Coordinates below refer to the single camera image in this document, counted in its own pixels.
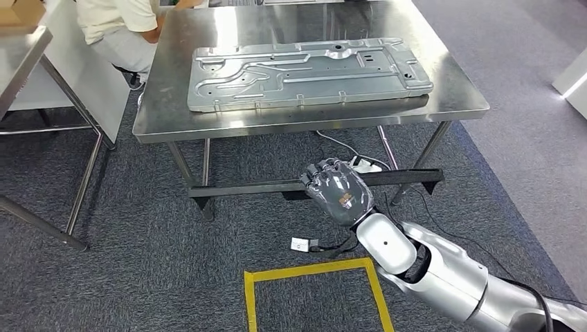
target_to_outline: light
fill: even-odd
[[[228,123],[228,125],[229,125],[231,128],[242,128],[242,127],[244,127],[244,121],[242,121],[242,120],[235,120],[235,121],[230,121],[230,122]]]
[[[223,7],[214,11],[214,25],[216,26],[216,47],[222,53],[223,49],[234,52],[238,46],[238,22],[234,7]]]
[[[585,81],[587,81],[587,73],[585,73],[583,75],[583,77],[579,78],[578,81],[576,81],[572,87],[570,87],[567,92],[563,93],[563,98],[566,99],[568,98],[569,95],[571,95],[573,92],[575,92],[575,90],[577,90],[581,84],[585,83]]]

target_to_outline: power cord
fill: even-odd
[[[522,284],[521,282],[517,282],[516,280],[511,280],[511,279],[505,279],[505,278],[499,278],[501,280],[503,280],[504,282],[508,282],[512,285],[518,286],[520,288],[524,288],[525,290],[531,292],[534,297],[536,298],[536,300],[538,301],[538,303],[540,304],[540,306],[542,307],[542,310],[544,310],[544,318],[546,320],[546,332],[554,332],[554,325],[552,323],[552,316],[550,315],[550,309],[548,308],[548,305],[546,304],[546,301],[544,300],[544,297],[542,296],[542,294],[538,293],[537,290],[533,289],[532,287],[528,286],[527,284]]]
[[[384,166],[384,167],[385,167],[385,168],[386,168],[388,171],[390,171],[390,170],[391,170],[391,167],[389,167],[389,165],[387,165],[386,163],[384,163],[383,161],[381,161],[381,160],[379,160],[379,159],[376,159],[376,158],[371,158],[371,157],[365,156],[365,155],[363,155],[363,154],[360,154],[359,152],[357,152],[357,150],[355,150],[355,149],[354,149],[353,147],[351,147],[350,145],[347,145],[347,144],[345,144],[345,143],[341,142],[340,140],[336,140],[336,139],[334,139],[334,138],[332,138],[332,137],[330,137],[330,136],[326,136],[325,134],[321,133],[319,130],[316,130],[316,133],[317,133],[319,136],[326,138],[327,140],[331,140],[332,142],[335,142],[335,143],[336,143],[336,144],[338,144],[338,145],[342,145],[342,146],[346,147],[347,149],[349,149],[350,151],[352,151],[352,153],[354,153],[354,154],[355,154],[355,156],[359,156],[359,157],[361,157],[361,158],[363,158],[363,159],[371,160],[371,161],[374,161],[374,162],[376,162],[376,163],[382,164],[382,165],[383,165],[383,166]]]
[[[422,203],[424,204],[424,209],[426,209],[426,213],[428,214],[428,217],[429,217],[429,218],[430,218],[430,220],[431,220],[431,221],[432,221],[432,222],[433,222],[433,223],[436,225],[436,227],[438,227],[438,229],[439,229],[441,232],[443,232],[444,234],[447,234],[447,235],[449,235],[449,236],[451,236],[451,237],[455,237],[455,238],[458,238],[458,239],[463,239],[463,240],[465,240],[465,241],[473,242],[473,243],[474,243],[476,246],[478,246],[478,247],[479,247],[479,249],[481,249],[481,250],[485,251],[485,252],[486,252],[486,253],[487,253],[487,254],[488,254],[490,257],[491,257],[491,259],[493,259],[493,260],[494,260],[494,261],[495,261],[495,262],[496,262],[496,263],[499,265],[499,267],[500,267],[502,270],[504,270],[504,272],[506,272],[506,273],[507,273],[507,274],[508,274],[508,275],[509,275],[509,276],[510,276],[512,279],[515,279],[514,275],[513,275],[513,274],[511,274],[511,273],[510,273],[510,271],[508,271],[508,270],[507,270],[507,269],[504,267],[504,265],[503,265],[503,264],[501,264],[501,262],[500,262],[500,261],[499,261],[499,260],[498,260],[498,259],[497,259],[497,258],[496,258],[494,255],[493,255],[493,254],[491,254],[491,253],[490,253],[490,251],[488,251],[487,249],[483,248],[483,246],[482,246],[482,245],[480,245],[480,244],[479,244],[477,241],[475,241],[475,240],[473,240],[473,239],[469,239],[469,238],[467,238],[467,237],[461,237],[461,236],[459,236],[459,235],[452,234],[452,233],[450,233],[450,232],[447,232],[447,231],[446,231],[444,228],[442,228],[442,227],[441,227],[441,226],[438,224],[438,222],[436,221],[436,219],[434,219],[434,217],[432,217],[432,214],[430,213],[430,209],[428,208],[428,204],[426,203],[426,198],[424,198],[424,194],[423,194],[421,191],[419,191],[418,189],[416,189],[416,188],[414,188],[414,187],[412,187],[412,186],[410,186],[410,187],[408,188],[408,190],[413,190],[414,192],[418,193],[418,195],[420,196],[420,198],[421,198],[421,200],[422,200]],[[563,298],[563,297],[555,297],[555,296],[549,296],[549,295],[544,295],[544,297],[547,297],[547,298],[549,298],[549,299],[555,299],[555,300],[558,300],[558,301],[572,302],[572,303],[576,303],[576,304],[581,304],[581,305],[583,305],[583,306],[587,306],[587,303],[585,303],[585,302],[581,302],[581,301],[577,301],[577,300],[575,300],[575,299],[566,299],[566,298]]]
[[[345,252],[352,252],[356,249],[356,247],[359,246],[359,244],[360,244],[359,240],[356,237],[354,237],[355,244],[350,248],[346,248],[344,250],[341,250],[341,248],[344,247],[344,245],[346,245],[347,242],[350,241],[352,237],[354,237],[353,234],[349,235],[345,239],[345,241],[343,241],[342,243],[337,244],[335,246],[330,246],[330,247],[312,246],[309,248],[309,252],[318,253],[318,254],[326,252],[329,254],[329,258],[335,258]]]
[[[428,208],[428,203],[426,202],[426,198],[424,197],[424,194],[421,191],[419,191],[418,189],[416,189],[416,188],[414,188],[412,186],[410,186],[408,190],[413,190],[414,192],[416,192],[420,196],[420,198],[422,199],[422,203],[424,204],[424,209],[426,210],[426,213],[428,214],[429,219],[436,225],[436,227],[441,232],[443,232],[444,234],[447,234],[447,235],[449,235],[451,237],[455,237],[457,239],[463,239],[465,241],[470,241],[470,242],[474,243],[476,246],[479,247],[479,249],[485,251],[500,266],[500,268],[504,272],[506,272],[512,278],[512,279],[500,278],[501,280],[503,280],[505,282],[508,282],[510,284],[513,284],[515,286],[524,288],[524,289],[528,290],[529,292],[531,292],[536,297],[536,300],[540,303],[540,305],[542,306],[542,309],[544,310],[544,316],[545,316],[545,320],[546,320],[546,331],[547,332],[554,331],[554,327],[553,327],[553,323],[552,323],[552,316],[550,314],[550,309],[548,308],[548,305],[546,304],[546,301],[544,300],[544,297],[547,297],[547,298],[550,298],[550,299],[556,299],[556,300],[559,300],[559,301],[573,302],[573,303],[576,303],[576,304],[582,304],[584,306],[587,306],[586,303],[583,303],[583,302],[580,302],[580,301],[577,301],[577,300],[573,300],[573,299],[565,299],[565,298],[561,298],[561,297],[554,297],[554,296],[547,296],[547,295],[542,296],[542,294],[540,294],[537,290],[535,290],[531,286],[528,286],[526,284],[523,284],[521,282],[518,282],[516,280],[513,280],[514,275],[510,271],[508,271],[508,269],[506,269],[506,267],[504,267],[504,265],[501,264],[501,262],[493,254],[490,253],[490,251],[488,251],[487,249],[485,249],[477,241],[475,241],[473,239],[470,239],[470,238],[467,238],[467,237],[462,237],[462,236],[459,236],[459,235],[456,235],[456,234],[447,232],[444,228],[442,228],[442,226],[440,226],[440,224],[432,216],[432,214],[430,212],[430,209]],[[387,205],[387,208],[388,208],[388,214],[390,215],[390,218],[392,219],[392,221],[394,221],[396,223],[396,221],[391,216],[391,213],[389,212],[389,203],[388,203],[388,199],[387,199],[387,193],[384,193],[384,194],[385,194],[385,198],[386,198],[386,205]]]

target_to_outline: yellow tape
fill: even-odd
[[[244,271],[244,301],[246,316],[249,319],[249,331],[257,332],[257,313],[255,312],[255,280],[253,273]]]
[[[367,278],[369,285],[377,304],[377,310],[383,330],[385,332],[394,332],[391,324],[391,317],[387,309],[385,298],[379,280],[377,279],[377,272],[373,266],[370,258],[348,259],[344,261],[331,261],[328,263],[320,263],[306,266],[296,266],[295,268],[280,268],[277,270],[268,270],[261,272],[244,272],[244,298],[246,302],[246,314],[249,320],[249,332],[257,332],[257,315],[255,313],[255,282],[266,282],[275,279],[285,279],[292,277],[299,277],[302,275],[315,275],[318,273],[336,272],[342,270],[350,270],[353,268],[365,268],[367,270]]]
[[[385,303],[385,297],[383,297],[383,291],[377,279],[377,272],[373,266],[371,259],[367,259],[365,262],[365,269],[367,270],[367,278],[369,278],[369,284],[373,291],[373,297],[375,297],[375,303],[377,304],[377,310],[379,311],[379,317],[381,318],[381,324],[385,332],[393,332],[393,325],[391,324],[391,317],[387,310],[387,304]]]
[[[256,282],[266,282],[275,279],[299,277],[301,275],[317,275],[318,273],[336,272],[350,270],[352,268],[364,268],[365,260],[368,258],[348,259],[345,261],[331,261],[328,263],[296,266],[295,268],[280,268],[253,273]]]

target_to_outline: stainless steel table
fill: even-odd
[[[78,220],[78,213],[82,206],[87,186],[91,177],[93,167],[98,157],[98,152],[102,143],[108,149],[114,148],[114,143],[106,137],[98,123],[92,118],[86,107],[77,97],[75,92],[67,84],[65,79],[59,74],[57,69],[51,64],[51,61],[44,55],[45,48],[53,36],[44,26],[36,28],[4,28],[0,30],[0,120],[7,113],[10,105],[17,97],[20,88],[26,83],[26,80],[37,65],[41,64],[47,73],[55,80],[57,85],[63,90],[65,95],[73,103],[78,113],[86,120],[86,124],[74,124],[63,126],[48,126],[34,129],[2,130],[1,135],[16,135],[23,133],[41,133],[55,132],[77,129],[93,129],[98,136],[93,146],[90,159],[86,166],[82,183],[78,194],[73,202],[71,214],[67,223],[66,231],[62,232],[55,226],[51,225],[42,218],[34,215],[19,204],[11,201],[4,195],[0,194],[0,209],[6,210],[21,220],[30,223],[45,233],[58,238],[64,243],[69,244],[78,250],[85,250],[87,245],[72,237],[75,223]]]
[[[192,52],[198,47],[373,37],[403,38],[434,83],[433,92],[420,98],[312,107],[217,113],[194,113],[188,109]],[[168,13],[133,133],[142,143],[167,142],[188,182],[189,196],[201,198],[206,194],[267,192],[262,190],[266,190],[267,185],[275,185],[265,183],[256,189],[251,189],[250,185],[209,186],[211,138],[378,126],[393,167],[396,162],[381,125],[440,122],[414,164],[414,169],[419,169],[451,121],[481,118],[488,109],[487,101],[411,1],[209,8]],[[198,139],[205,140],[201,186],[196,185],[199,181],[195,180],[174,143]],[[291,189],[293,182],[284,182],[286,189]],[[394,202],[398,202],[405,191],[406,185],[403,185]]]

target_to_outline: cable connector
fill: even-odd
[[[299,237],[292,237],[291,238],[291,246],[289,247],[295,251],[301,252],[309,252],[311,247],[317,247],[318,240],[317,239],[305,239]]]

